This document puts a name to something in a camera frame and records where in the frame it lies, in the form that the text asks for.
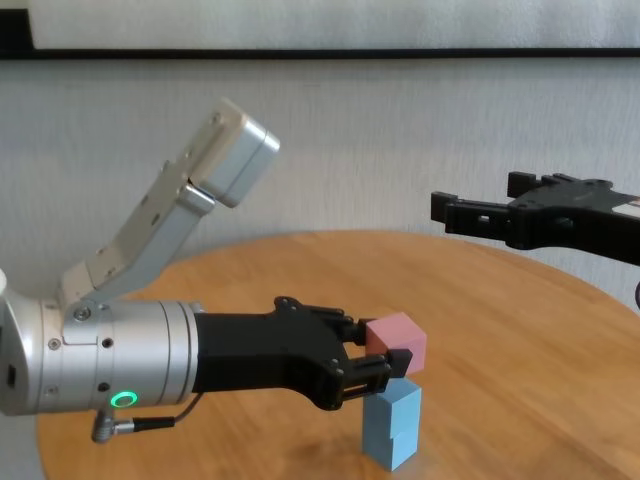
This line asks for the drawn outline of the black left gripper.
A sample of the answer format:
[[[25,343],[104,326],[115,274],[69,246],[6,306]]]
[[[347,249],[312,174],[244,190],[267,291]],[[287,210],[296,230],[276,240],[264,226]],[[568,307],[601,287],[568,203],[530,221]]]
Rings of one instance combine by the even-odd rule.
[[[347,360],[344,344],[364,346],[370,319],[291,297],[275,298],[268,313],[197,313],[195,321],[194,393],[287,389],[333,411],[384,392],[413,359],[409,349],[391,349]]]

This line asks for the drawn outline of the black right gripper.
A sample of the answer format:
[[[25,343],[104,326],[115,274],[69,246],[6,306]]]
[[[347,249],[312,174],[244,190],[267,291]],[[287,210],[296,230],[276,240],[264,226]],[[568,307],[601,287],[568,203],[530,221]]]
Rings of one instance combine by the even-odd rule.
[[[433,192],[431,219],[446,233],[515,249],[571,248],[639,264],[639,197],[614,191],[612,182],[514,171],[507,197],[508,206]]]

